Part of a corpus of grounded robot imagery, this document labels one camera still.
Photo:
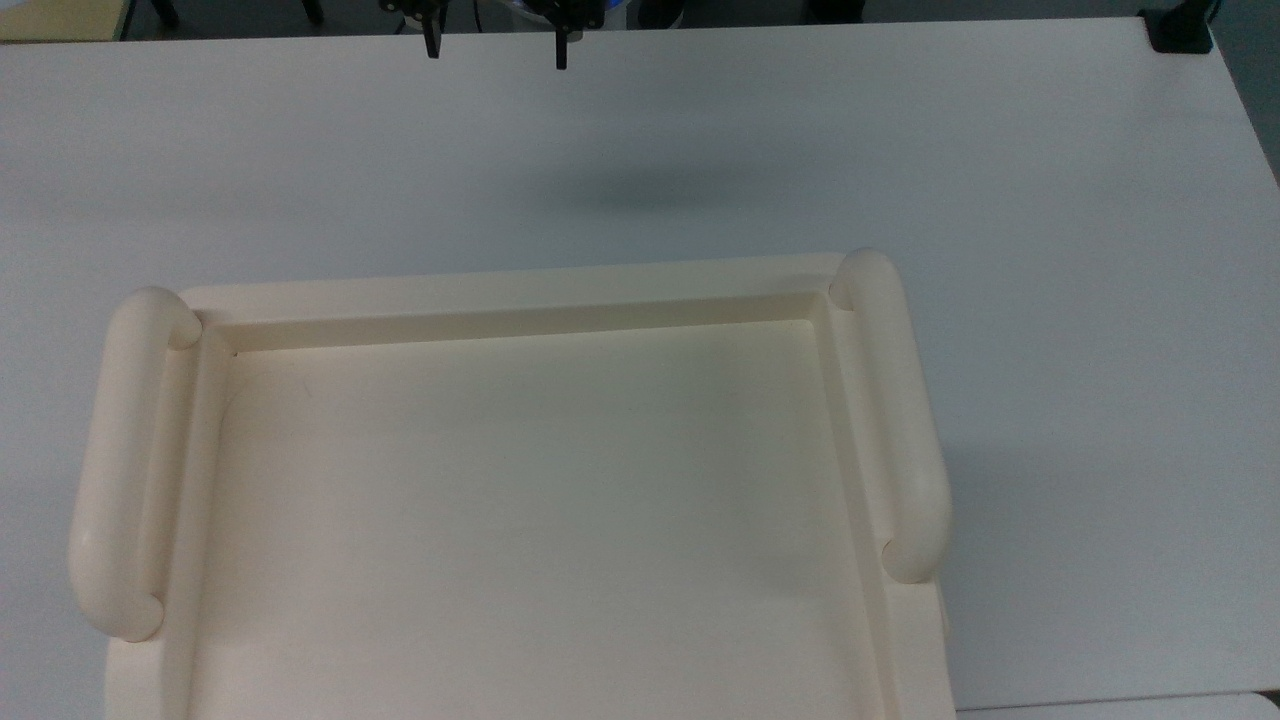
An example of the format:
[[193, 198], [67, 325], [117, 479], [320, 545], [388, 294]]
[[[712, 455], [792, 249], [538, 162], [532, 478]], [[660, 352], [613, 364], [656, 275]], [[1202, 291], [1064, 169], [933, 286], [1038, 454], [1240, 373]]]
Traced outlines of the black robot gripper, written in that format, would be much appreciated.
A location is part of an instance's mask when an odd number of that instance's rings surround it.
[[[421, 24], [428, 56], [438, 59], [448, 10], [458, 4], [461, 1], [379, 1], [378, 8], [387, 13], [398, 12]], [[600, 29], [609, 13], [608, 1], [489, 1], [489, 4], [503, 8], [521, 20], [552, 27], [557, 70], [567, 68], [570, 32]]]

